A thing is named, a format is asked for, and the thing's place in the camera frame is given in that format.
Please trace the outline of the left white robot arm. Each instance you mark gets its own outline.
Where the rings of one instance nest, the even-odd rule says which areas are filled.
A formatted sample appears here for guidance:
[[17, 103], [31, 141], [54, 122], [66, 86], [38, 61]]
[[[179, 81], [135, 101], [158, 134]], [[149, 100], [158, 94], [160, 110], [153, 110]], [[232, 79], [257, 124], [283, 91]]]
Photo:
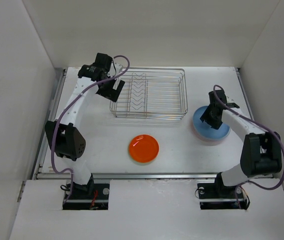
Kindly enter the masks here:
[[70, 189], [82, 198], [89, 198], [94, 191], [93, 177], [88, 161], [83, 158], [86, 140], [79, 127], [84, 112], [95, 95], [117, 102], [125, 82], [118, 80], [128, 69], [114, 62], [114, 58], [98, 53], [94, 63], [83, 65], [67, 104], [54, 121], [47, 121], [45, 134], [51, 150], [51, 166], [56, 172], [54, 158], [61, 158], [71, 174]]

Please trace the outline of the wire dish rack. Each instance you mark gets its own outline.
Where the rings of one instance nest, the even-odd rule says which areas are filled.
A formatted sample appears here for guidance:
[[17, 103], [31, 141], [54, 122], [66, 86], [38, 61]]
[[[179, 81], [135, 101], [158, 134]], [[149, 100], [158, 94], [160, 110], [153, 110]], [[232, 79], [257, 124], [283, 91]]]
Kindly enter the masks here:
[[117, 118], [180, 120], [188, 112], [185, 71], [182, 68], [131, 67], [110, 111]]

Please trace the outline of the blue plate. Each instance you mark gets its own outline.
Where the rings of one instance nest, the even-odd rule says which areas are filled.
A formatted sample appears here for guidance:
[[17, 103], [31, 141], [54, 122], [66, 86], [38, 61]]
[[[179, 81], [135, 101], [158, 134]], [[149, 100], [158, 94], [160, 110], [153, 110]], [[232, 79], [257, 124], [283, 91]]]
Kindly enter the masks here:
[[192, 118], [194, 130], [202, 139], [206, 141], [221, 141], [229, 135], [231, 129], [228, 125], [224, 123], [219, 129], [213, 129], [206, 122], [202, 122], [200, 120], [200, 117], [205, 112], [207, 107], [207, 105], [204, 105], [194, 112]]

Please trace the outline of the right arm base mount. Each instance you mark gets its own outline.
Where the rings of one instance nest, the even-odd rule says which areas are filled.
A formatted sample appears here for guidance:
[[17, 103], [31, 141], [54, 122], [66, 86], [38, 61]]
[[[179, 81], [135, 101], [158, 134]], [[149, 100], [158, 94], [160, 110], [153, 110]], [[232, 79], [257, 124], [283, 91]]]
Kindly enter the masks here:
[[201, 210], [247, 210], [250, 198], [241, 187], [219, 192], [213, 182], [199, 182], [195, 190]]

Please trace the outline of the small orange plate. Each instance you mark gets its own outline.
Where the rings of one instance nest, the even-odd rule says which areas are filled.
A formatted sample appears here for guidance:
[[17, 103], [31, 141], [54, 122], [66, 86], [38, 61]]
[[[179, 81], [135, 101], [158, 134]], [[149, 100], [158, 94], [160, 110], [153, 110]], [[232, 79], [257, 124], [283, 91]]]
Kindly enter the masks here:
[[139, 162], [154, 160], [160, 150], [157, 140], [151, 135], [141, 134], [134, 137], [128, 145], [128, 152], [132, 159]]

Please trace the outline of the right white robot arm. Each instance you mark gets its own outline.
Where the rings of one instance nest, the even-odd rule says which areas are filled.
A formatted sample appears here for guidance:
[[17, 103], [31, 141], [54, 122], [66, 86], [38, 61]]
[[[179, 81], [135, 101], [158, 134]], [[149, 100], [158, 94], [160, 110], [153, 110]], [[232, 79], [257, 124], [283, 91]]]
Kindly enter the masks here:
[[226, 124], [243, 142], [239, 164], [217, 174], [214, 193], [225, 197], [256, 176], [279, 173], [283, 167], [279, 136], [245, 116], [236, 103], [227, 102], [224, 90], [209, 92], [209, 100], [201, 123], [216, 131]]

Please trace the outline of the pink plate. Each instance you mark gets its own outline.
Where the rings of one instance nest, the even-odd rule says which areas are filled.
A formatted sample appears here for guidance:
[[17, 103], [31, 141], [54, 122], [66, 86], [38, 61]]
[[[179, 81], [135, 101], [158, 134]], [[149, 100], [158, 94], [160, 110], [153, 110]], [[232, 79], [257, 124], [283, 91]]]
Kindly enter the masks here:
[[221, 139], [206, 138], [202, 136], [194, 126], [192, 126], [192, 131], [194, 136], [198, 139], [198, 141], [205, 146], [217, 146], [220, 145], [226, 139], [226, 137]]

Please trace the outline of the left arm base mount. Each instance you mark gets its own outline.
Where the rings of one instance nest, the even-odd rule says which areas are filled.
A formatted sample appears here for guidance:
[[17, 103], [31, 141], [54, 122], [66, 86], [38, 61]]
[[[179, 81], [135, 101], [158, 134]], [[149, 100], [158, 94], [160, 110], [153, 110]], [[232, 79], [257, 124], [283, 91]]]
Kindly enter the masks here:
[[104, 211], [108, 210], [110, 184], [89, 182], [88, 191], [76, 189], [73, 186], [70, 192], [71, 183], [62, 184], [60, 189], [64, 191], [62, 209], [63, 210], [86, 210], [86, 211]]

